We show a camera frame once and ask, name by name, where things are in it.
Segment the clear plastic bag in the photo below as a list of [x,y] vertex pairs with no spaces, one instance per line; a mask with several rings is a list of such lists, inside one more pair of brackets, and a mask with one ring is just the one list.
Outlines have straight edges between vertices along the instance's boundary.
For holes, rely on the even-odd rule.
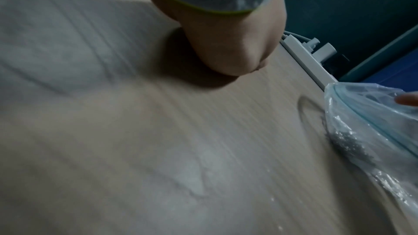
[[395,103],[403,93],[378,84],[330,84],[326,122],[334,146],[418,217],[418,107]]

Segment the hand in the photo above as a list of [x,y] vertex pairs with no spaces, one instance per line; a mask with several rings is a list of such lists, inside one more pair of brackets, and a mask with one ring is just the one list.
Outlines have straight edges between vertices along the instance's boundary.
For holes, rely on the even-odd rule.
[[397,96],[395,102],[401,105],[418,107],[418,91]]

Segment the wooden table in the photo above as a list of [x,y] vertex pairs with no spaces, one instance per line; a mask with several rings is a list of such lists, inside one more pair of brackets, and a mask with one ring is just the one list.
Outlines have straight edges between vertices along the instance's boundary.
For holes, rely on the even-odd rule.
[[149,0],[0,4],[0,234],[394,233],[282,46],[233,79]]

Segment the teal wall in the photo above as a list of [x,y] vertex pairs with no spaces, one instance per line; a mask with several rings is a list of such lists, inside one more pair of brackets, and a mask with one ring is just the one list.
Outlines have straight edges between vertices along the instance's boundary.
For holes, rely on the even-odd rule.
[[351,68],[418,24],[418,0],[286,0],[286,30],[330,42]]

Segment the power strip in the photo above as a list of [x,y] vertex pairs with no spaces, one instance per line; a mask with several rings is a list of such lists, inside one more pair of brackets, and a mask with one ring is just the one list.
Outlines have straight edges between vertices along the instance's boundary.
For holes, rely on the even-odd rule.
[[322,90],[328,84],[337,82],[295,37],[289,35],[280,43]]

